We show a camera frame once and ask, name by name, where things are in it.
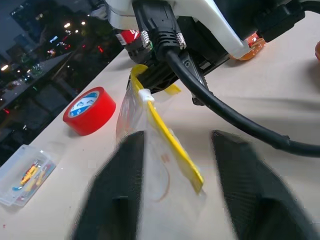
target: blue and white label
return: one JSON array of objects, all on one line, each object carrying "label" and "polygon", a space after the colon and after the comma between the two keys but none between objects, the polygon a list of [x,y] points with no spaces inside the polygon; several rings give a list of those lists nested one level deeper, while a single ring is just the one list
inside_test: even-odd
[{"label": "blue and white label", "polygon": [[93,91],[85,95],[72,106],[68,114],[69,117],[74,118],[76,116],[79,116],[80,114],[83,114],[88,108],[92,106],[92,104],[95,103],[95,101],[98,99],[98,96],[98,91]]}]

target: city lights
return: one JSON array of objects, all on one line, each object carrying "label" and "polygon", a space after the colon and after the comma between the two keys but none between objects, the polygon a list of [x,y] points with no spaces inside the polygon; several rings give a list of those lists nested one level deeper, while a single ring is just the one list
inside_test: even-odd
[{"label": "city lights", "polygon": [[9,67],[9,65],[4,65],[4,66],[1,68],[1,71],[6,70],[8,67]]}]

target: white table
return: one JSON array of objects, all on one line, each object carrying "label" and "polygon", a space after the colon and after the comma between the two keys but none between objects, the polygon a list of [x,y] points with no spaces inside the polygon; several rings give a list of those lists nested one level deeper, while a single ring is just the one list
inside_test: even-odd
[{"label": "white table", "polygon": [[[206,77],[209,88],[258,123],[294,140],[320,144],[320,62],[314,53],[320,40],[319,21],[317,15],[308,13],[305,20],[268,44],[252,61],[227,62]],[[85,89],[102,86],[117,103],[115,114],[99,131],[79,137],[62,122],[61,113],[32,142],[41,148],[59,142],[66,150],[57,168],[25,207],[0,205],[0,239],[68,238],[91,179],[115,149],[116,121],[132,66],[128,54],[122,52]],[[191,94],[184,86],[181,88],[183,92],[163,119],[205,178],[207,200],[196,227],[197,239],[232,240],[209,134],[214,129],[245,134],[206,107],[194,106]],[[258,140],[254,142],[266,162],[294,191],[314,224],[320,224],[320,159],[293,156]]]}]

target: plastic container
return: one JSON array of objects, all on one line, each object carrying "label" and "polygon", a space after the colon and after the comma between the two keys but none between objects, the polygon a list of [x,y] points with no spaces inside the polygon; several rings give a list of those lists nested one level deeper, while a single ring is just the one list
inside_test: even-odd
[{"label": "plastic container", "polygon": [[50,155],[22,145],[0,167],[0,203],[23,207],[55,167]]}]

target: cable plug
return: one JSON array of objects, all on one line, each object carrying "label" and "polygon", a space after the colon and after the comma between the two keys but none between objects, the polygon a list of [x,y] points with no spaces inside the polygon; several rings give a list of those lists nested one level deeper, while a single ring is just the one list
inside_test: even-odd
[{"label": "cable plug", "polygon": [[187,47],[171,5],[160,0],[140,0],[132,3],[142,44],[154,49],[156,58],[166,60],[168,50],[179,54]]}]

